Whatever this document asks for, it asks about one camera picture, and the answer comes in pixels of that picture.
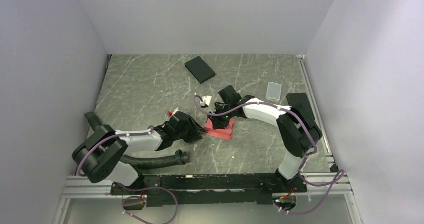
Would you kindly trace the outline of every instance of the white wall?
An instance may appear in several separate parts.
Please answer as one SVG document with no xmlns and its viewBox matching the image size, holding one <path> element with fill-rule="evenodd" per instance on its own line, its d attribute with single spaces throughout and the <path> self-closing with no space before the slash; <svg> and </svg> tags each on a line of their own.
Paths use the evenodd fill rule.
<svg viewBox="0 0 424 224">
<path fill-rule="evenodd" d="M 304 54 L 332 1 L 80 0 L 113 54 Z"/>
<path fill-rule="evenodd" d="M 424 222 L 424 0 L 334 0 L 306 67 L 366 224 Z"/>
<path fill-rule="evenodd" d="M 48 224 L 107 54 L 77 0 L 0 7 L 0 223 Z"/>
</svg>

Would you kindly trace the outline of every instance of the marble table surface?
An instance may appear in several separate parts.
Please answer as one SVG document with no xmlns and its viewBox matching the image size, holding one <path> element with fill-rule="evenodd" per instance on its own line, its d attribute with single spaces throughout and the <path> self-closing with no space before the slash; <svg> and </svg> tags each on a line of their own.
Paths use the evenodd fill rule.
<svg viewBox="0 0 424 224">
<path fill-rule="evenodd" d="M 209 81 L 199 82 L 184 63 L 198 55 L 112 55 L 97 100 L 95 112 L 114 129 L 145 130 L 167 120 L 167 111 L 179 108 L 190 114 L 201 126 L 206 116 L 196 110 L 194 93 L 213 95 L 232 85 L 241 96 L 253 95 L 265 100 L 268 82 L 282 85 L 281 99 L 286 105 L 287 93 L 306 92 L 295 55 L 201 54 L 216 72 Z M 305 165 L 305 172 L 329 172 L 324 147 Z M 195 144 L 183 140 L 161 151 L 142 151 L 134 157 L 172 155 L 177 149 L 187 151 L 190 163 L 145 174 L 238 174 L 273 173 L 286 152 L 278 129 L 270 124 L 236 118 L 232 139 L 222 140 L 203 135 Z"/>
</svg>

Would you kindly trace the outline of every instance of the black tablet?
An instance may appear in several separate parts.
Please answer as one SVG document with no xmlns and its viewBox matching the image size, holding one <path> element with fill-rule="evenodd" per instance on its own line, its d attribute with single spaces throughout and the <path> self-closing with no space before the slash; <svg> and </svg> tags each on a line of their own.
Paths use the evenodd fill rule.
<svg viewBox="0 0 424 224">
<path fill-rule="evenodd" d="M 184 65 L 199 81 L 199 83 L 203 83 L 215 76 L 215 72 L 211 69 L 211 67 L 209 67 L 207 63 L 203 61 L 202 58 L 200 58 L 200 56 L 187 61 Z"/>
</svg>

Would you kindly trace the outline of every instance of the red sponge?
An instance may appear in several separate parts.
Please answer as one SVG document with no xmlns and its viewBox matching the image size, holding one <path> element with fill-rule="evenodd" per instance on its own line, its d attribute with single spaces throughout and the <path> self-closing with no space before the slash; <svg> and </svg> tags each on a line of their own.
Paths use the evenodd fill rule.
<svg viewBox="0 0 424 224">
<path fill-rule="evenodd" d="M 206 121 L 206 124 L 204 125 L 204 129 L 206 130 L 206 135 L 222 138 L 225 140 L 230 140 L 232 137 L 233 132 L 233 125 L 234 125 L 234 119 L 231 118 L 229 120 L 229 124 L 226 128 L 223 129 L 213 129 L 212 128 L 212 121 L 208 118 Z"/>
</svg>

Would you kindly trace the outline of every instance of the purple cable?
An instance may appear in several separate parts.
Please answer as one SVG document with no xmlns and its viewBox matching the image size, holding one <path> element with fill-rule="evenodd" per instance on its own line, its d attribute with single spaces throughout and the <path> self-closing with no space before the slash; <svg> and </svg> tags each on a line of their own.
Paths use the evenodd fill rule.
<svg viewBox="0 0 424 224">
<path fill-rule="evenodd" d="M 196 102 L 196 99 L 197 98 L 199 98 L 201 100 L 201 102 L 203 102 L 202 97 L 200 97 L 199 95 L 195 95 L 194 96 L 194 104 L 196 105 L 196 108 L 200 112 L 202 112 L 204 114 L 207 114 L 209 116 L 213 116 L 213 117 L 223 116 L 223 115 L 226 115 L 226 114 L 228 114 L 230 112 L 233 112 L 233 111 L 235 111 L 235 110 L 237 110 L 237 109 L 239 109 L 241 107 L 244 107 L 244 106 L 247 106 L 247 105 L 253 105 L 253 104 L 256 104 L 256 105 L 258 105 L 258 104 L 267 105 L 267 106 L 273 107 L 275 109 L 278 109 L 279 108 L 277 105 L 272 104 L 272 103 L 268 103 L 268 102 L 247 102 L 247 103 L 240 104 L 239 106 L 237 106 L 235 108 L 232 108 L 232 109 L 228 110 L 227 112 L 223 112 L 223 113 L 208 113 L 208 112 L 203 111 L 201 109 L 201 107 L 199 106 L 199 104 Z M 309 155 L 312 155 L 312 154 L 316 153 L 317 152 L 317 145 L 315 144 L 314 139 L 312 138 L 311 134 L 308 132 L 308 129 L 306 128 L 306 125 L 303 123 L 302 119 L 296 113 L 294 113 L 291 110 L 288 110 L 288 109 L 285 109 L 285 108 L 281 108 L 281 107 L 280 107 L 280 110 L 282 110 L 284 112 L 287 112 L 287 113 L 291 114 L 294 118 L 296 118 L 296 120 L 300 123 L 300 125 L 303 128 L 303 130 L 305 131 L 307 138 L 309 139 L 310 143 L 313 146 L 313 151 L 310 152 L 310 153 L 308 153 L 308 154 L 306 154 L 306 155 L 309 156 Z"/>
<path fill-rule="evenodd" d="M 102 140 L 100 140 L 100 142 L 98 142 L 96 145 L 94 145 L 94 147 L 92 147 L 88 152 L 87 152 L 87 154 L 82 158 L 82 160 L 81 160 L 81 162 L 79 162 L 79 164 L 78 164 L 78 168 L 76 169 L 76 175 L 77 176 L 82 176 L 82 174 L 81 174 L 81 169 L 83 168 L 83 165 L 84 165 L 84 163 L 86 162 L 86 160 L 87 160 L 87 158 L 89 158 L 89 156 L 97 149 L 97 148 L 99 148 L 100 147 L 100 145 L 102 145 L 103 143 L 105 143 L 105 142 L 107 142 L 107 141 L 109 141 L 110 139 L 113 139 L 113 138 L 117 138 L 117 137 L 122 137 L 122 136 L 143 136 L 143 135 L 147 135 L 147 134 L 149 134 L 149 132 L 151 132 L 152 131 L 152 129 L 153 129 L 153 125 L 150 125 L 149 127 L 148 127 L 148 130 L 149 131 L 147 131 L 147 132 L 139 132 L 139 133 L 119 133 L 119 134 L 113 134 L 113 135 L 111 135 L 111 136 L 109 136 L 109 137 L 106 137 L 106 138 L 104 138 L 104 139 L 102 139 Z"/>
<path fill-rule="evenodd" d="M 141 188 L 141 189 L 131 189 L 131 188 L 128 188 L 128 187 L 126 187 L 126 186 L 122 185 L 121 183 L 117 183 L 117 184 L 118 184 L 118 185 L 119 185 L 122 189 L 125 189 L 125 190 L 130 191 L 130 192 L 141 192 L 141 191 L 151 190 L 151 189 L 160 189 L 160 190 L 163 190 L 163 191 L 165 191 L 165 192 L 167 192 L 167 193 L 171 194 L 171 196 L 172 196 L 173 200 L 175 201 L 175 212 L 174 212 L 173 216 L 171 217 L 171 219 L 169 219 L 167 222 L 164 222 L 163 224 L 169 224 L 169 223 L 171 223 L 171 222 L 175 219 L 175 217 L 177 216 L 177 211 L 178 211 L 178 201 L 177 201 L 176 196 L 175 196 L 175 195 L 174 195 L 174 194 L 173 194 L 170 190 L 168 190 L 168 189 L 166 189 L 166 188 L 163 188 L 163 187 L 148 187 L 148 188 Z M 130 213 L 129 211 L 125 210 L 125 208 L 124 208 L 124 204 L 125 204 L 125 202 L 126 202 L 127 200 L 129 200 L 129 199 L 139 199 L 139 200 L 143 200 L 144 198 L 139 197 L 139 196 L 130 196 L 130 197 L 125 198 L 125 199 L 122 201 L 122 203 L 121 203 L 121 207 L 122 207 L 122 211 L 123 211 L 123 213 L 125 213 L 125 214 L 127 214 L 127 215 L 129 215 L 129 216 L 131 216 L 131 217 L 133 217 L 133 218 L 135 218 L 135 219 L 137 219 L 137 220 L 139 220 L 140 222 L 145 223 L 145 224 L 153 224 L 153 223 L 149 223 L 149 222 L 147 222 L 147 221 L 145 221 L 145 220 L 143 220 L 143 219 L 139 218 L 138 216 L 136 216 L 136 215 L 134 215 L 134 214 Z"/>
<path fill-rule="evenodd" d="M 278 212 L 280 212 L 280 207 L 274 203 L 274 207 L 277 208 Z"/>
<path fill-rule="evenodd" d="M 328 187 L 327 192 L 326 192 L 326 193 L 324 194 L 324 196 L 321 198 L 321 200 L 319 201 L 319 203 L 315 205 L 315 207 L 313 207 L 313 208 L 311 208 L 311 209 L 309 209 L 309 210 L 307 210 L 307 211 L 304 211 L 304 212 L 288 212 L 287 214 L 289 214 L 289 215 L 303 215 L 303 214 L 309 214 L 309 213 L 311 213 L 311 212 L 315 211 L 315 210 L 316 210 L 317 208 L 319 208 L 319 207 L 321 206 L 321 204 L 323 204 L 323 202 L 327 199 L 327 197 L 329 196 L 330 190 L 331 190 L 331 188 L 333 187 L 333 184 L 334 184 L 335 182 L 337 182 L 338 180 L 340 180 L 340 178 L 342 178 L 344 174 L 345 174 L 345 171 L 344 171 L 343 169 L 341 169 L 340 171 L 338 171 L 338 172 L 336 173 L 336 175 L 334 176 L 333 180 L 332 180 L 331 182 L 329 182 L 329 183 L 331 183 L 331 184 L 330 184 L 330 186 Z"/>
<path fill-rule="evenodd" d="M 196 99 L 197 98 L 199 98 L 200 99 L 200 101 L 201 102 L 203 102 L 203 99 L 202 99 L 202 97 L 200 97 L 199 95 L 195 95 L 194 96 L 194 104 L 195 104 L 195 106 L 196 106 L 196 108 L 200 111 L 200 112 L 202 112 L 202 113 L 204 113 L 204 114 L 207 114 L 207 115 L 209 115 L 209 116 L 214 116 L 214 117 L 219 117 L 219 116 L 223 116 L 223 115 L 226 115 L 226 114 L 228 114 L 228 113 L 230 113 L 230 112 L 233 112 L 233 111 L 235 111 L 235 110 L 237 110 L 237 109 L 239 109 L 239 108 L 241 108 L 241 107 L 244 107 L 244 106 L 246 106 L 246 105 L 253 105 L 253 104 L 256 104 L 256 105 L 258 105 L 258 104 L 262 104 L 262 105 L 268 105 L 268 106 L 271 106 L 271 107 L 273 107 L 273 108 L 276 108 L 276 109 L 278 109 L 278 106 L 277 105 L 275 105 L 275 104 L 272 104 L 272 103 L 268 103 L 268 102 L 247 102 L 247 103 L 244 103 L 244 104 L 241 104 L 241 105 L 239 105 L 239 106 L 237 106 L 237 107 L 235 107 L 235 108 L 233 108 L 233 109 L 230 109 L 229 111 L 227 111 L 227 112 L 223 112 L 223 113 L 208 113 L 208 112 L 206 112 L 206 111 L 203 111 L 202 109 L 201 109 L 201 107 L 198 105 L 198 103 L 197 103 L 197 101 L 196 101 Z M 280 110 L 282 110 L 282 111 L 284 111 L 284 112 L 287 112 L 287 113 L 289 113 L 289 114 L 291 114 L 294 118 L 296 118 L 296 120 L 300 123 L 300 125 L 301 125 L 301 127 L 303 128 L 303 130 L 305 131 L 305 134 L 307 135 L 307 137 L 308 137 L 308 139 L 309 139 L 309 141 L 310 141 L 310 143 L 312 144 L 312 146 L 313 146 L 313 151 L 312 152 L 310 152 L 310 153 L 307 153 L 305 156 L 307 157 L 307 156 L 310 156 L 310 155 L 312 155 L 312 154 L 314 154 L 314 153 L 316 153 L 317 152 L 317 145 L 316 145 L 316 143 L 314 142 L 314 139 L 312 138 L 312 136 L 311 136 L 311 134 L 309 133 L 309 131 L 308 131 L 308 129 L 306 128 L 306 125 L 303 123 L 303 121 L 301 120 L 301 118 L 296 114 L 296 113 L 294 113 L 293 111 L 291 111 L 291 110 L 288 110 L 288 109 L 285 109 L 285 108 L 281 108 L 280 107 Z M 305 183 L 307 183 L 307 184 L 309 184 L 309 185 L 311 185 L 311 186 L 315 186 L 315 187 L 323 187 L 323 186 L 326 186 L 326 185 L 330 185 L 329 187 L 328 187 L 328 190 L 327 190 L 327 192 L 324 194 L 324 196 L 323 196 L 323 198 L 320 200 L 320 202 L 315 206 L 315 207 L 313 207 L 312 209 L 310 209 L 310 210 L 308 210 L 308 211 L 305 211 L 305 212 L 288 212 L 288 214 L 292 214 L 292 215 L 302 215 L 302 214 L 309 214 L 309 213 L 311 213 L 311 212 L 313 212 L 313 211 L 315 211 L 317 208 L 319 208 L 320 206 L 321 206 L 321 204 L 325 201 L 325 199 L 327 198 L 327 196 L 329 195 L 329 192 L 330 192 L 330 190 L 331 190 L 331 188 L 333 187 L 333 184 L 334 183 L 336 183 L 338 180 L 340 180 L 342 177 L 343 177 L 343 175 L 345 174 L 345 171 L 343 170 L 343 169 L 341 169 L 340 171 L 338 171 L 337 173 L 336 173 L 336 175 L 334 176 L 334 178 L 333 178 L 333 180 L 331 181 L 331 182 L 328 182 L 328 183 L 322 183 L 322 184 L 314 184 L 314 183 L 311 183 L 311 182 L 309 182 L 309 181 L 307 181 L 302 175 L 301 175 L 301 169 L 303 168 L 303 166 L 305 165 L 305 163 L 306 163 L 306 158 L 304 158 L 303 160 L 302 160 L 302 163 L 300 164 L 300 166 L 299 166 L 299 171 L 298 171 L 298 175 L 299 175 L 299 177 L 300 177 L 300 179 L 302 179 Z"/>
</svg>

